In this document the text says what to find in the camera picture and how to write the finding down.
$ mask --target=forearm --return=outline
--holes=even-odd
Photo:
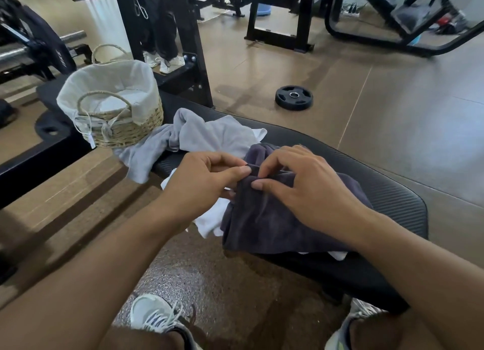
[[[155,207],[139,211],[1,311],[2,346],[96,348],[173,233]]]
[[[356,245],[446,348],[480,346],[484,274],[479,267],[380,214],[369,219]]]

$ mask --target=black pants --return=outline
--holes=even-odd
[[[139,0],[145,8],[148,19],[140,15],[142,25],[141,47],[149,53],[158,52],[166,59],[171,60],[178,55],[175,43],[177,25],[173,13],[168,10],[164,0]]]

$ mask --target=dark gray towel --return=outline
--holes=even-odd
[[[294,214],[271,194],[254,190],[250,184],[257,179],[259,165],[276,146],[252,145],[245,161],[252,173],[237,184],[234,202],[229,203],[222,219],[224,249],[249,253],[330,252],[352,249],[336,239],[303,225]],[[360,183],[350,176],[338,174],[348,189],[366,206],[372,208]],[[292,187],[294,173],[281,171],[271,178]]]

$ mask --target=hand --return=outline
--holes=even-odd
[[[251,186],[275,195],[304,225],[349,243],[351,230],[373,213],[348,190],[324,158],[305,147],[283,146],[274,151],[260,166],[258,176],[266,178],[281,167],[296,174],[293,188],[273,179],[259,179]]]
[[[242,178],[251,172],[242,159],[225,152],[189,152],[162,192],[159,207],[172,222],[189,223],[207,212],[219,197],[230,199]]]

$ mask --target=basket handle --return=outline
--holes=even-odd
[[[91,62],[92,63],[109,63],[109,62],[112,62],[112,61],[107,61],[107,62],[98,62],[96,60],[96,53],[97,51],[102,48],[102,47],[114,47],[114,48],[117,48],[119,49],[121,52],[123,52],[124,54],[128,54],[128,52],[126,52],[123,48],[121,48],[120,46],[117,46],[116,44],[100,44],[99,46],[95,47],[94,50],[93,50],[93,55],[91,56]]]
[[[93,90],[93,91],[88,91],[87,93],[85,93],[83,96],[81,96],[79,98],[79,100],[77,101],[77,112],[79,114],[81,114],[81,112],[84,112],[86,115],[88,115],[88,112],[86,112],[85,110],[81,109],[81,102],[88,96],[93,96],[95,94],[106,94],[108,96],[114,96],[115,98],[118,98],[119,100],[122,100],[124,103],[126,103],[126,105],[128,106],[128,110],[131,112],[132,110],[132,105],[130,102],[128,102],[125,98],[123,98],[122,96],[116,94],[115,92],[110,92],[110,91],[106,91],[106,90]]]

